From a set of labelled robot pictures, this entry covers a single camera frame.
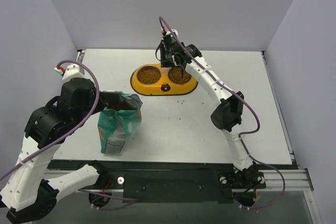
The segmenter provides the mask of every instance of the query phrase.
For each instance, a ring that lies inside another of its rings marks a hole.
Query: green plastic bag
[[[109,103],[108,109],[99,115],[101,153],[120,156],[141,124],[142,102],[137,94],[115,91],[104,93],[113,96],[115,102]]]

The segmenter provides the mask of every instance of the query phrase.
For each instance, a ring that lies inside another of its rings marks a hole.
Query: wall
[[[34,109],[59,93],[53,70],[76,49],[50,0],[0,0],[0,174],[11,168]],[[0,223],[9,223],[6,209]]]
[[[186,43],[264,50],[293,0],[52,0],[80,49],[156,48],[158,16]]]
[[[323,223],[335,223],[336,0],[294,0],[266,50],[299,164]]]

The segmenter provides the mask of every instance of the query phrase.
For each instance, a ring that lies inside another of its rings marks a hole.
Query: white table
[[[202,51],[202,54],[229,87],[244,94],[260,118],[260,131],[244,138],[252,155],[265,163],[291,164],[261,53]],[[154,50],[88,49],[83,63],[96,75],[100,90],[134,93],[130,85],[133,71],[157,60]],[[223,133],[210,120],[215,107],[201,86],[182,96],[140,97],[142,124],[122,156],[100,153],[96,114],[66,139],[54,159],[232,163]],[[243,123],[235,126],[233,132],[255,127],[254,117],[244,107]]]

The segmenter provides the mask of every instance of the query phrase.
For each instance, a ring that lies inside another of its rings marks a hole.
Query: gray floor
[[[260,193],[260,204],[270,202],[279,193]],[[114,200],[109,207],[120,202]],[[255,210],[239,210],[236,204],[219,205],[216,202],[202,204],[135,204],[118,211],[90,210],[88,195],[72,194],[60,201],[44,219],[34,224],[124,224],[124,223],[312,223],[302,192],[286,192],[275,205]]]

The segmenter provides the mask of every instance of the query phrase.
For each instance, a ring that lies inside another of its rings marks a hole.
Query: red wire
[[[105,194],[105,190],[109,187],[111,183],[111,179],[109,179],[109,182],[107,183],[106,187],[103,189],[103,194]]]

